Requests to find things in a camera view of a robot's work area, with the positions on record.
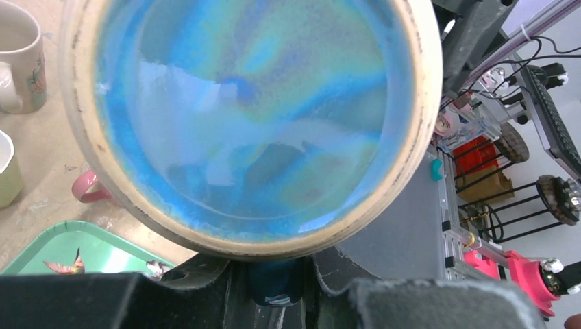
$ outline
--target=green tray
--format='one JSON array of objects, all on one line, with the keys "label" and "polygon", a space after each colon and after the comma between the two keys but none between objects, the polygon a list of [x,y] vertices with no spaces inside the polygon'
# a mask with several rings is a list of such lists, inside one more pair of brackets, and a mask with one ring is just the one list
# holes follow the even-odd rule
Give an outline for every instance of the green tray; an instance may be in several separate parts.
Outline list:
[{"label": "green tray", "polygon": [[2,275],[56,274],[46,262],[72,266],[79,250],[85,273],[139,271],[146,262],[172,264],[86,221],[65,221],[47,228],[2,271]]}]

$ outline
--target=mug rim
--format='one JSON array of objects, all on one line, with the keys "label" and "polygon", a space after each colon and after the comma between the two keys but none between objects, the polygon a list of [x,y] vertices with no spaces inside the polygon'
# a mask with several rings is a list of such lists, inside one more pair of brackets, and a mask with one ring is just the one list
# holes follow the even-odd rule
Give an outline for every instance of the mug rim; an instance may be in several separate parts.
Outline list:
[{"label": "mug rim", "polygon": [[436,18],[425,10],[429,0],[383,0],[401,21],[411,57],[413,96],[406,138],[391,170],[369,196],[336,221],[306,236],[273,243],[240,243],[195,231],[168,216],[139,192],[116,161],[101,127],[95,99],[95,61],[100,22],[113,0],[69,1],[64,8],[59,69],[67,115],[73,133],[99,180],[110,194],[146,226],[184,247],[229,258],[274,259],[305,256],[355,234],[375,219],[411,179],[428,147],[441,97],[441,45]]},{"label": "mug rim", "polygon": [[13,55],[16,53],[24,53],[24,52],[29,51],[30,49],[34,48],[40,42],[40,39],[42,38],[42,30],[40,29],[40,24],[38,23],[38,21],[34,18],[34,16],[32,16],[32,14],[30,14],[27,10],[20,7],[19,5],[16,5],[14,3],[11,3],[11,2],[8,2],[5,0],[0,0],[0,5],[6,5],[8,7],[12,7],[12,9],[14,9],[14,10],[22,12],[23,14],[28,16],[28,18],[32,21],[32,23],[34,23],[34,26],[36,27],[36,38],[34,39],[34,41],[30,45],[28,45],[24,48],[20,48],[20,49],[9,50],[9,51],[0,51],[0,55]]}]

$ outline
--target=red box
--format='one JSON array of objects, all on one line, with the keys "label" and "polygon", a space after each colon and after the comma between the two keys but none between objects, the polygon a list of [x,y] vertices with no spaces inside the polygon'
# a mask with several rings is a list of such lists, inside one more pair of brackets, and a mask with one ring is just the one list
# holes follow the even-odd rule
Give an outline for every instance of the red box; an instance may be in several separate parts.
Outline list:
[{"label": "red box", "polygon": [[[462,153],[468,151],[469,149],[474,148],[476,145],[481,145],[484,141],[487,141],[487,139],[485,137],[482,137],[482,136],[478,137],[477,139],[470,141],[470,142],[460,146],[459,148],[455,149],[454,156],[458,156],[459,154],[462,154]],[[493,161],[487,162],[484,165],[481,165],[482,163],[486,162],[487,160],[494,158],[496,155],[497,155],[497,153],[496,153],[496,148],[494,148],[494,144],[486,143],[486,144],[480,146],[479,148],[474,149],[470,153],[465,154],[465,155],[456,159],[456,175],[462,175],[462,171],[460,170],[459,167],[461,167],[464,170],[464,172],[466,172],[474,167],[478,167],[476,170],[471,171],[471,173],[475,173],[476,171],[483,170],[484,168],[487,168],[487,167],[492,167],[492,166],[498,167],[498,161],[496,161],[496,160],[493,160]]]}]

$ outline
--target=ceramic mug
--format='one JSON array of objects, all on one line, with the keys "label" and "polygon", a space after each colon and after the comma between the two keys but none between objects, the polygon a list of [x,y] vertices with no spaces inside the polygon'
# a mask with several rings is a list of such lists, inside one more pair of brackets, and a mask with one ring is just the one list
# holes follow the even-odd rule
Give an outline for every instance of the ceramic mug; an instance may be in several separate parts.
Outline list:
[{"label": "ceramic mug", "polygon": [[84,204],[111,198],[111,194],[99,184],[99,178],[92,170],[86,171],[75,180],[71,192]]},{"label": "ceramic mug", "polygon": [[23,187],[12,139],[0,130],[0,208],[9,206]]},{"label": "ceramic mug", "polygon": [[346,239],[434,131],[430,0],[87,0],[62,17],[85,158],[135,217],[199,252],[292,258]]},{"label": "ceramic mug", "polygon": [[0,111],[30,113],[46,101],[40,26],[29,12],[0,0]]}]

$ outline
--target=table surface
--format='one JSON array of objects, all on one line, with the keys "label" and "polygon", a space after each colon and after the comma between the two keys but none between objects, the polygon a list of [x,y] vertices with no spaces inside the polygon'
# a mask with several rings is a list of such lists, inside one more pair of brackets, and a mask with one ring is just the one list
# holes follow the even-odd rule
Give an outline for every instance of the table surface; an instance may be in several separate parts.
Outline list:
[{"label": "table surface", "polygon": [[[48,101],[38,112],[0,113],[0,130],[14,141],[25,187],[0,209],[0,270],[46,228],[66,220],[101,226],[178,264],[195,254],[180,247],[109,201],[81,204],[74,180],[90,167],[66,118],[57,73],[62,0],[10,0],[36,17],[44,32]],[[428,155],[410,184],[370,226],[340,244],[354,261],[383,278],[441,278],[443,240],[437,184]]]},{"label": "table surface", "polygon": [[90,167],[77,146],[66,118],[57,72],[57,45],[63,0],[9,0],[28,10],[44,33],[48,101],[38,112],[0,113],[0,130],[14,141],[25,182],[18,198],[0,209],[0,271],[43,230],[81,219],[105,228],[172,263],[195,252],[180,247],[109,201],[81,204],[71,185]]}]

